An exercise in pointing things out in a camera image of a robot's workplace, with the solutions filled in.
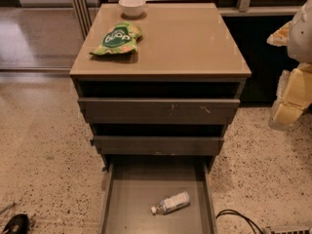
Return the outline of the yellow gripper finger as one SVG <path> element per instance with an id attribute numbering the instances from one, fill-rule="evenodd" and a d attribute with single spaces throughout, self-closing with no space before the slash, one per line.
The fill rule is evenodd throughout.
<path id="1" fill-rule="evenodd" d="M 272 33 L 266 40 L 269 45 L 283 47 L 288 45 L 290 22 L 288 21 L 282 27 Z"/>

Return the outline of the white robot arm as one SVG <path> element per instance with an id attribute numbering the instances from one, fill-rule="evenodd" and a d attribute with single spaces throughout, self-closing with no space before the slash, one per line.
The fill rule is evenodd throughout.
<path id="1" fill-rule="evenodd" d="M 282 72 L 271 108 L 269 126 L 284 130 L 312 104 L 312 0 L 307 0 L 291 21 L 272 33 L 267 43 L 286 46 L 288 56 L 299 62 L 293 71 Z"/>

